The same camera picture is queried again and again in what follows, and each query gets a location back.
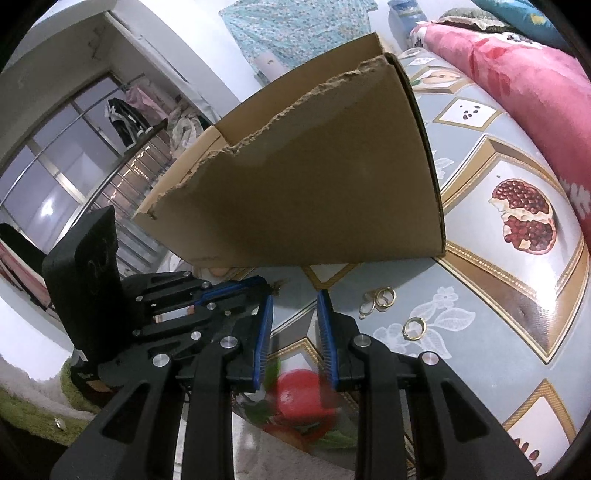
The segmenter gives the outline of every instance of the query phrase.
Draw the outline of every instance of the yellow patch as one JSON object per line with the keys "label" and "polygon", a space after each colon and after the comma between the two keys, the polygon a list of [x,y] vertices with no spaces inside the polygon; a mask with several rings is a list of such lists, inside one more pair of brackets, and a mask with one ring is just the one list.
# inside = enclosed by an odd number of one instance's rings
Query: yellow patch
{"label": "yellow patch", "polygon": [[543,15],[530,14],[530,18],[534,25],[544,25],[548,21]]}

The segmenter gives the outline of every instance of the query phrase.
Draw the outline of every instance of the pomegranate print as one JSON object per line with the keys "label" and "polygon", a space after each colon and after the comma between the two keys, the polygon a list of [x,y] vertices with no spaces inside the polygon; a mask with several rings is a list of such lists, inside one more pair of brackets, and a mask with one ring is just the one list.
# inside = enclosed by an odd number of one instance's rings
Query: pomegranate print
{"label": "pomegranate print", "polygon": [[502,212],[506,243],[533,255],[552,250],[557,234],[554,210],[540,190],[520,179],[504,180],[489,202]]}

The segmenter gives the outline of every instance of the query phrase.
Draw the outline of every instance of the cardboard box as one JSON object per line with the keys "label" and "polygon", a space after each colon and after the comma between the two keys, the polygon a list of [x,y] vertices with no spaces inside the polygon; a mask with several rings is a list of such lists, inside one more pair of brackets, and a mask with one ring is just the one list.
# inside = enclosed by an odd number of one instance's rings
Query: cardboard box
{"label": "cardboard box", "polygon": [[135,214],[195,267],[441,255],[423,120],[375,34],[281,76],[208,128]]}

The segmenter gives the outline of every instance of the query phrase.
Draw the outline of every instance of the silver bolt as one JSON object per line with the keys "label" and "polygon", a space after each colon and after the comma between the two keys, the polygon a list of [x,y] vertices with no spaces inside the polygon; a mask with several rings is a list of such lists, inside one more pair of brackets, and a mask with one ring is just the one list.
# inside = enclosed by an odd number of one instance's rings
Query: silver bolt
{"label": "silver bolt", "polygon": [[353,339],[353,342],[355,345],[360,346],[360,347],[370,346],[371,345],[371,337],[369,335],[364,335],[362,333],[361,335],[357,335]]}
{"label": "silver bolt", "polygon": [[238,345],[238,339],[236,337],[224,337],[220,340],[222,348],[234,348]]}
{"label": "silver bolt", "polygon": [[427,365],[437,365],[439,356],[433,352],[425,352],[421,355],[421,360]]}
{"label": "silver bolt", "polygon": [[59,428],[60,430],[63,430],[64,432],[67,430],[66,422],[64,422],[62,419],[54,417],[53,421],[56,422],[56,427]]}
{"label": "silver bolt", "polygon": [[155,367],[163,367],[168,365],[168,362],[170,362],[170,357],[166,353],[159,353],[152,359],[152,364]]}

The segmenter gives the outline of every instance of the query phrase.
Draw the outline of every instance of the pink blanket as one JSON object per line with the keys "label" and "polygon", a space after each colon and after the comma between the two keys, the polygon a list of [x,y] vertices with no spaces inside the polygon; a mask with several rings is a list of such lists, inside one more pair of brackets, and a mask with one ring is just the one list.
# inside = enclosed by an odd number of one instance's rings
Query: pink blanket
{"label": "pink blanket", "polygon": [[507,33],[423,24],[413,36],[519,123],[560,179],[591,247],[591,83],[579,62]]}

